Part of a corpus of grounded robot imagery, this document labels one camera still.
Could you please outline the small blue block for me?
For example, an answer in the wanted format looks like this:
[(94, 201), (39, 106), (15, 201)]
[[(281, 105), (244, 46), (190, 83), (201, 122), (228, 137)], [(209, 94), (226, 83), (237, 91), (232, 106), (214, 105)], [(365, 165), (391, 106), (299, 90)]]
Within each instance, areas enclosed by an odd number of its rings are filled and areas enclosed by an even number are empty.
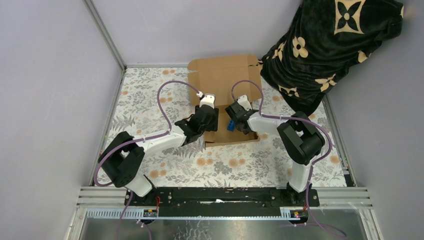
[(236, 123), (234, 122), (234, 120), (231, 119), (229, 121), (226, 129), (230, 132), (233, 132), (235, 130), (235, 128), (236, 128)]

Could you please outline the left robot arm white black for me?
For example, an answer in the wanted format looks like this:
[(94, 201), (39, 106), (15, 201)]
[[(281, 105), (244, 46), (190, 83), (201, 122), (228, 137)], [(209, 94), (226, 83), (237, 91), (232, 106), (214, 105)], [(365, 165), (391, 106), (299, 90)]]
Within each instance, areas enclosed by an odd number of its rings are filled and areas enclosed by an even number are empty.
[(102, 169), (117, 187), (125, 187), (144, 206), (155, 200), (154, 186), (139, 172), (142, 161), (158, 152), (179, 148), (196, 142), (205, 132), (218, 129), (219, 109), (209, 105), (198, 106), (188, 118), (175, 122), (171, 130), (138, 138), (127, 131), (120, 132), (98, 159)]

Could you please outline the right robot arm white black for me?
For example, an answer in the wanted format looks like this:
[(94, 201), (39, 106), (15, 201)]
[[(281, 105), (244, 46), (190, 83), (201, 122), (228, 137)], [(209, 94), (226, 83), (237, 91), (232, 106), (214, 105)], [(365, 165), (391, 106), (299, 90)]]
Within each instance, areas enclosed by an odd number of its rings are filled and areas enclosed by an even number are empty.
[(245, 135), (251, 132), (278, 135), (289, 157), (292, 159), (292, 175), (288, 180), (291, 189), (287, 201), (293, 206), (301, 205), (306, 199), (309, 187), (311, 161), (316, 160), (326, 143), (319, 132), (319, 125), (298, 111), (290, 117), (261, 115), (256, 109), (245, 109), (238, 102), (225, 108), (235, 123), (235, 128)]

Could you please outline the brown cardboard box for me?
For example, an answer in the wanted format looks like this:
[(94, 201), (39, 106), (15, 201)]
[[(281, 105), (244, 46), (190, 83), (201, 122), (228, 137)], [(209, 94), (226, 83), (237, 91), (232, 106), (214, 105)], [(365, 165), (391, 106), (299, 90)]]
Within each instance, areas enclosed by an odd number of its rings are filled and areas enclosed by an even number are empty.
[(255, 132), (244, 134), (227, 129), (231, 119), (225, 108), (234, 102), (231, 89), (235, 83), (250, 80), (262, 86), (258, 58), (251, 54), (199, 58), (190, 61), (187, 69), (188, 83), (204, 94), (214, 94), (214, 106), (219, 109), (217, 131), (204, 133), (205, 146), (257, 142), (259, 137)]

